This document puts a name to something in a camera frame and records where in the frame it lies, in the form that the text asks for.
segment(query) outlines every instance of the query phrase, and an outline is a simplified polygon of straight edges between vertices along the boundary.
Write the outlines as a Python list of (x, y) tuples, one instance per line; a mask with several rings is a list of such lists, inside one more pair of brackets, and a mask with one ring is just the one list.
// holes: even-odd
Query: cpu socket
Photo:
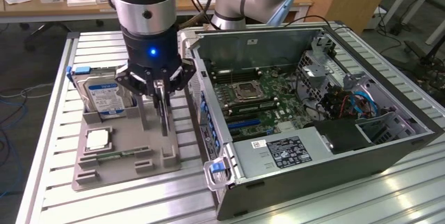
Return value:
[(231, 87), (237, 96), (235, 102), (249, 102), (266, 98), (257, 81), (234, 83)]

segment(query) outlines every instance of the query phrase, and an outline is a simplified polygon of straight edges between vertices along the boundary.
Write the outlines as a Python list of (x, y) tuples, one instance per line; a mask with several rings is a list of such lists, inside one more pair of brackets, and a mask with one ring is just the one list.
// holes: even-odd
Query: blue hard drive label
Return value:
[(102, 115), (114, 116), (124, 111), (124, 102), (118, 95), (116, 83), (91, 85), (88, 89), (96, 110)]
[(298, 136), (267, 142), (267, 148), (279, 168), (287, 168), (313, 160)]

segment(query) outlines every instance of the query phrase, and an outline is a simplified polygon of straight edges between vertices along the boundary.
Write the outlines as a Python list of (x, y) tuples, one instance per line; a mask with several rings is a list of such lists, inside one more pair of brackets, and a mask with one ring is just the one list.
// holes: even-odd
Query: power supply label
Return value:
[(267, 148), (279, 168), (287, 168), (313, 160), (298, 136), (267, 142)]

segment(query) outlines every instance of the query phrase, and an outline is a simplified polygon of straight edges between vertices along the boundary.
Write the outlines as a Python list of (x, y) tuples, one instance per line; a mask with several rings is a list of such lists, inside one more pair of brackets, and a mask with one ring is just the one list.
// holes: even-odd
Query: blue cable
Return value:
[[(353, 93), (353, 95), (358, 95), (358, 96), (362, 96), (370, 103), (370, 106), (373, 107), (374, 109), (374, 112), (376, 112), (376, 116), (378, 116), (378, 109), (377, 109), (377, 105), (374, 103), (374, 101), (372, 100), (372, 98), (369, 97), (369, 95), (362, 92), (362, 91), (357, 91), (356, 93)], [(354, 96), (352, 96), (352, 99), (350, 99), (350, 102), (352, 104), (354, 105)], [(356, 106), (354, 109), (360, 112), (360, 113), (364, 113), (362, 110)]]
[(4, 100), (0, 99), (0, 103), (4, 103), (7, 105), (12, 105), (12, 106), (19, 106), (23, 108), (22, 111), (22, 115), (20, 117), (8, 125), (6, 125), (4, 127), (2, 127), (3, 130), (11, 129), (14, 127), (14, 125), (16, 125), (19, 123), (19, 121), (26, 117), (27, 113), (28, 113), (28, 107), (24, 104), (19, 104), (19, 103), (11, 103), (11, 102), (6, 102)]
[(8, 139), (6, 138), (2, 138), (0, 141), (3, 142), (7, 142), (10, 148), (11, 148), (11, 151), (12, 151), (12, 154), (15, 156), (15, 161), (16, 161), (16, 164), (18, 164), (18, 167), (19, 167), (19, 174), (18, 174), (18, 177), (16, 177), (16, 180), (15, 180), (15, 183), (14, 185), (8, 188), (8, 190), (6, 192), (3, 192), (3, 194), (0, 195), (0, 199), (3, 198), (3, 196), (6, 196), (8, 194), (8, 192), (11, 192), (11, 190), (15, 189), (15, 187), (18, 186), (18, 184), (20, 183), (22, 181), (22, 178), (23, 178), (23, 166), (22, 166), (22, 162), (20, 162), (20, 159), (19, 159), (19, 154), (15, 150), (15, 147), (12, 145), (12, 143), (10, 142)]
[(10, 147), (10, 150), (12, 151), (12, 155), (14, 155), (14, 158), (15, 158), (15, 161), (16, 161), (16, 165), (18, 165), (18, 169), (19, 169), (15, 183), (8, 188), (8, 190), (6, 190), (3, 192), (3, 194), (0, 195), (0, 199), (2, 199), (3, 196), (6, 196), (8, 194), (8, 192), (11, 192), (11, 190), (15, 189), (15, 187), (18, 186), (18, 184), (20, 183), (20, 181), (23, 180), (23, 166), (22, 166), (19, 154), (16, 152), (14, 144), (10, 142), (10, 139), (7, 137), (7, 134), (6, 134), (4, 130), (11, 129), (19, 123), (19, 121), (26, 117), (26, 115), (28, 113), (28, 108), (27, 108), (27, 106), (23, 103), (22, 104), (11, 103), (11, 102), (7, 102), (7, 101), (4, 101), (2, 99), (0, 99), (0, 103), (4, 103), (7, 105), (12, 105), (12, 106), (19, 106), (19, 107), (23, 108), (20, 117), (12, 123), (10, 123), (8, 125), (6, 125), (4, 127), (0, 126), (0, 132), (4, 134), (4, 138), (0, 138), (0, 141), (3, 143), (7, 143), (7, 145)]

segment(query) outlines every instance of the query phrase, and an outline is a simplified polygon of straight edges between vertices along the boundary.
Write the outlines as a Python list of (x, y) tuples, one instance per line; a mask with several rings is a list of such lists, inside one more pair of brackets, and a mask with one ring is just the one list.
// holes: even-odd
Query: red cable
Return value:
[(338, 116), (338, 118), (341, 117), (341, 115), (342, 115), (342, 113), (344, 113), (344, 107), (345, 107), (345, 102), (346, 102), (348, 97), (349, 97), (349, 95), (345, 96), (345, 98), (344, 98), (344, 103), (341, 104), (341, 109), (340, 109), (340, 116)]

